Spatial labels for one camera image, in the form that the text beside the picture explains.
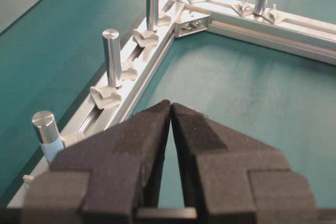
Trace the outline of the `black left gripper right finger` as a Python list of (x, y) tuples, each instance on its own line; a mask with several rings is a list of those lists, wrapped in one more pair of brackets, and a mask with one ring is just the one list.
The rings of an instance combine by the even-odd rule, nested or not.
[(280, 150), (178, 103), (171, 120), (184, 203), (201, 222), (318, 222), (308, 181)]

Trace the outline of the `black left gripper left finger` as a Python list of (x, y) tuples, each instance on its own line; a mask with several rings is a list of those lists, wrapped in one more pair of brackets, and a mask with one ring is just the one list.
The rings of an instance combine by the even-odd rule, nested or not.
[(170, 102), (59, 152), (37, 176), (22, 223), (132, 223), (134, 211), (158, 204)]

